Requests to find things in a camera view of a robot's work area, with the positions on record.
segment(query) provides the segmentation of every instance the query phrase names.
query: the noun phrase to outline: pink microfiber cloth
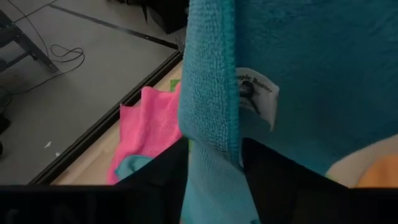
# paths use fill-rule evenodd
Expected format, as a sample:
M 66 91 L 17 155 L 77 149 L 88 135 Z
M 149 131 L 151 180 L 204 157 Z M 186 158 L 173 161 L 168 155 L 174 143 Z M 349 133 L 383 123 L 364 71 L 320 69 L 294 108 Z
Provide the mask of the pink microfiber cloth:
M 182 137 L 177 121 L 179 98 L 180 85 L 173 93 L 144 87 L 140 105 L 120 107 L 120 143 L 108 171 L 109 184 L 119 181 L 115 170 L 126 157 L 154 158 Z

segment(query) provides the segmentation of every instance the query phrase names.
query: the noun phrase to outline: concrete floor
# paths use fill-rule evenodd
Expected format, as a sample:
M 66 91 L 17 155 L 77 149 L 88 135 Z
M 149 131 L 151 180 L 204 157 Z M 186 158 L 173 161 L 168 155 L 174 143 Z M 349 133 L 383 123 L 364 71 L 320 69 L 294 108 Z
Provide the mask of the concrete floor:
M 6 111 L 12 124 L 0 135 L 5 155 L 0 160 L 0 184 L 26 184 L 48 166 L 112 106 L 155 70 L 174 49 L 136 37 L 125 29 L 174 42 L 185 30 L 165 35 L 153 21 L 145 23 L 139 7 L 105 0 L 13 0 L 36 26 L 46 45 L 81 47 L 86 60 L 77 70 L 15 96 Z M 61 11 L 67 9 L 122 29 Z M 21 14 L 5 0 L 0 8 L 13 20 Z M 26 18 L 16 24 L 42 49 Z M 0 57 L 22 52 L 15 44 L 0 49 Z M 80 60 L 57 64 L 65 72 Z M 26 90 L 51 77 L 31 58 L 0 74 L 0 85 L 11 92 Z

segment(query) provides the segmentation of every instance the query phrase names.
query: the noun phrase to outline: blue microfiber cloth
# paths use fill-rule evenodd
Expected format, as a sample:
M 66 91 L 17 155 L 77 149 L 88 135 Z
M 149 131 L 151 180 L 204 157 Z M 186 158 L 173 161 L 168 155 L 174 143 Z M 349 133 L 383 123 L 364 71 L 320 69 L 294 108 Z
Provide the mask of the blue microfiber cloth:
M 239 109 L 236 68 L 279 88 L 273 131 Z M 240 142 L 319 174 L 398 133 L 398 2 L 190 0 L 179 123 L 193 140 L 186 223 L 258 219 Z

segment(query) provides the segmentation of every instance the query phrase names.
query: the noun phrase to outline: towel tag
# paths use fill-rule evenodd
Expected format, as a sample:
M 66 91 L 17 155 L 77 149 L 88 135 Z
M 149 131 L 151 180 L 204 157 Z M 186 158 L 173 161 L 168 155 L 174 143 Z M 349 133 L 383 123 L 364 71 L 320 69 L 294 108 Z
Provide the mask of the towel tag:
M 240 106 L 257 113 L 274 129 L 279 87 L 250 68 L 236 68 Z

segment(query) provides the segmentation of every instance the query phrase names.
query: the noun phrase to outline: black cable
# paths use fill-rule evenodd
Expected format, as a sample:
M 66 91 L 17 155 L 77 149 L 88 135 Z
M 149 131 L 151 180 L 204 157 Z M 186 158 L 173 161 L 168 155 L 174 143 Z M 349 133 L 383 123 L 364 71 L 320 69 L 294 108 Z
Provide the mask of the black cable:
M 47 45 L 45 44 L 44 39 L 42 38 L 42 36 L 40 35 L 40 33 L 37 31 L 35 25 L 33 25 L 32 21 L 30 21 L 30 19 L 25 15 L 25 13 L 22 12 L 14 3 L 12 3 L 10 0 L 7 0 L 7 1 L 8 1 L 12 6 L 14 6 L 14 8 L 16 8 L 16 9 L 24 16 L 23 18 L 26 18 L 26 19 L 28 20 L 28 22 L 30 23 L 30 25 L 32 26 L 32 28 L 35 30 L 35 32 L 36 32 L 36 34 L 39 36 L 40 40 L 42 41 L 42 43 L 43 43 L 43 45 L 44 45 L 44 47 L 45 47 L 45 51 L 46 51 L 47 57 L 49 58 L 49 57 L 50 57 L 50 55 L 49 55 L 49 49 L 47 48 Z M 67 52 L 64 53 L 64 54 L 61 54 L 61 55 L 57 55 L 57 54 L 54 53 L 54 51 L 53 51 L 53 48 L 54 48 L 54 47 L 59 47 L 59 48 L 61 48 L 61 49 L 63 49 L 63 50 L 66 50 Z M 5 107 L 5 109 L 3 110 L 2 114 L 4 114 L 4 112 L 6 111 L 7 106 L 11 104 L 11 102 L 12 102 L 12 96 L 14 96 L 14 95 L 21 95 L 21 94 L 27 93 L 27 92 L 29 92 L 29 91 L 32 91 L 32 90 L 36 89 L 37 87 L 42 86 L 44 83 L 47 83 L 48 81 L 50 81 L 50 80 L 52 80 L 52 79 L 54 79 L 54 78 L 57 78 L 57 77 L 59 77 L 59 76 L 61 76 L 61 75 L 65 75 L 65 74 L 67 74 L 67 73 L 70 73 L 70 72 L 72 72 L 72 71 L 78 69 L 78 68 L 83 64 L 83 62 L 84 62 L 85 59 L 86 59 L 86 56 L 85 56 L 85 54 L 84 54 L 84 50 L 83 50 L 81 47 L 77 47 L 77 48 L 74 48 L 74 49 L 68 49 L 68 48 L 62 47 L 62 46 L 60 46 L 60 45 L 58 45 L 58 44 L 53 44 L 53 45 L 50 46 L 50 51 L 51 51 L 51 54 L 54 55 L 54 56 L 56 56 L 57 58 L 63 58 L 63 57 L 65 57 L 65 56 L 67 56 L 68 54 L 71 54 L 71 53 L 78 54 L 76 57 L 73 57 L 72 59 L 68 59 L 68 60 L 52 60 L 52 59 L 51 59 L 51 61 L 53 61 L 53 62 L 66 63 L 66 62 L 74 61 L 74 60 L 76 60 L 76 59 L 78 59 L 78 58 L 80 58 L 80 57 L 83 57 L 83 59 L 81 60 L 81 62 L 80 62 L 76 67 L 74 67 L 74 68 L 72 68 L 72 69 L 70 69 L 70 70 L 68 70 L 68 71 L 66 71 L 66 72 L 60 73 L 60 74 L 58 74 L 58 75 L 54 75 L 54 76 L 52 76 L 51 78 L 48 78 L 48 79 L 44 80 L 43 82 L 41 82 L 41 83 L 39 83 L 39 84 L 37 84 L 37 85 L 35 85 L 35 86 L 33 86 L 33 87 L 27 89 L 27 90 L 18 92 L 18 93 L 10 93 L 10 92 L 9 92 L 8 90 L 6 90 L 3 86 L 0 86 L 0 88 L 2 88 L 3 90 L 6 91 L 5 97 L 9 97 L 9 98 L 10 98 L 10 100 L 8 100 L 7 103 L 5 103 L 4 105 L 1 105 L 1 104 L 0 104 L 0 107 Z

